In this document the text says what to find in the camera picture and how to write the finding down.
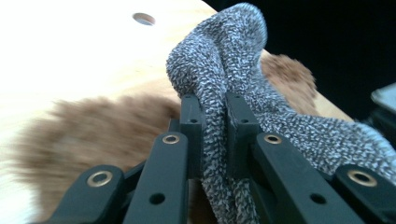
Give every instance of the brass grommet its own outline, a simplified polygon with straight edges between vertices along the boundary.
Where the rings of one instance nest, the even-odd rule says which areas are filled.
[[[174,135],[174,134],[166,135],[163,138],[163,142],[165,144],[175,144],[175,143],[178,143],[178,141],[180,141],[180,138],[177,135]]]
[[[267,143],[271,143],[271,144],[281,144],[282,143],[282,139],[276,135],[273,135],[273,134],[265,135],[264,140]]]
[[[99,175],[104,175],[105,178],[101,178],[100,180],[95,180],[95,178]],[[94,173],[93,175],[90,175],[90,177],[87,180],[87,184],[90,187],[93,188],[99,188],[102,187],[103,185],[106,185],[110,180],[113,178],[113,174],[109,171],[98,171]]]
[[[372,188],[377,185],[374,177],[359,170],[350,170],[347,172],[347,176],[356,183],[366,187]]]

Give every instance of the faux fur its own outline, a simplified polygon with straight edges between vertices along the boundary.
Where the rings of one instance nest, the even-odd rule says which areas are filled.
[[[310,71],[287,56],[262,58],[262,70],[302,114],[316,115],[316,94]],[[37,186],[41,212],[49,218],[65,191],[85,170],[112,164],[126,171],[149,154],[154,138],[179,117],[179,102],[153,95],[60,102],[44,119],[32,121],[17,141],[18,173]],[[195,185],[190,217],[194,223],[214,223],[207,198]]]

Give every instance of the round hole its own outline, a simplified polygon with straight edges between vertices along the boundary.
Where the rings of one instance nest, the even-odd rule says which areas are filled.
[[[359,170],[350,170],[347,172],[347,176],[356,183],[366,187],[375,187],[377,185],[374,177]]]
[[[155,24],[155,19],[146,13],[142,13],[142,12],[135,13],[132,16],[132,18],[134,18],[134,20],[136,20],[137,22],[143,25],[152,26]]]
[[[314,203],[319,203],[319,204],[326,203],[326,199],[323,196],[321,196],[320,194],[313,193],[313,194],[311,194],[310,198]]]
[[[110,182],[111,178],[113,178],[113,174],[111,174],[111,172],[99,171],[88,177],[87,184],[90,187],[98,188]]]
[[[162,193],[156,193],[151,195],[151,197],[149,197],[149,202],[152,204],[160,204],[163,203],[165,201],[165,195],[163,195]]]
[[[271,144],[280,144],[282,142],[282,139],[280,139],[278,136],[272,135],[272,134],[265,135],[264,140]]]
[[[165,144],[174,144],[177,143],[180,140],[180,138],[177,135],[171,134],[171,135],[166,135],[163,138],[163,142]]]

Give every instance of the fabric fold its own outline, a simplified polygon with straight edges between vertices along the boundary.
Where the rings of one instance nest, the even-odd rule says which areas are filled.
[[[248,181],[226,176],[225,93],[245,97],[265,132],[279,133],[318,170],[343,164],[367,167],[396,184],[396,153],[370,127],[299,115],[260,69],[265,21],[250,4],[227,8],[201,22],[170,53],[167,74],[179,96],[194,93],[205,112],[202,183],[219,223],[258,223]]]

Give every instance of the wooden surface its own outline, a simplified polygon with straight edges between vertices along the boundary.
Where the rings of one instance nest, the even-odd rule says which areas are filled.
[[[199,0],[159,3],[1,1],[0,207],[8,208],[1,221],[18,223],[30,213],[29,203],[22,202],[31,191],[10,184],[5,157],[18,130],[45,116],[54,101],[140,92],[177,98],[165,74],[166,58],[216,12]],[[138,23],[137,12],[155,24]],[[323,116],[350,119],[322,96],[316,103]],[[23,197],[16,201],[17,195]]]

